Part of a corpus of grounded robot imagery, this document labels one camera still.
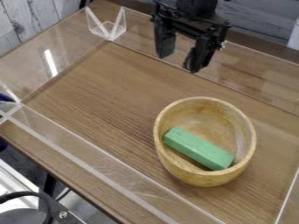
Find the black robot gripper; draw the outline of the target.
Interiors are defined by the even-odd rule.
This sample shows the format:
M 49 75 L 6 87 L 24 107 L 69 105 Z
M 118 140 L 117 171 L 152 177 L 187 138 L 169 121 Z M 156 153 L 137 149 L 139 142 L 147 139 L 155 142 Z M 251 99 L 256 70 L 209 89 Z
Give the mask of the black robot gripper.
M 219 0 L 153 0 L 155 50 L 160 59 L 173 53 L 176 33 L 196 39 L 183 68 L 197 73 L 225 42 L 229 21 L 216 14 Z

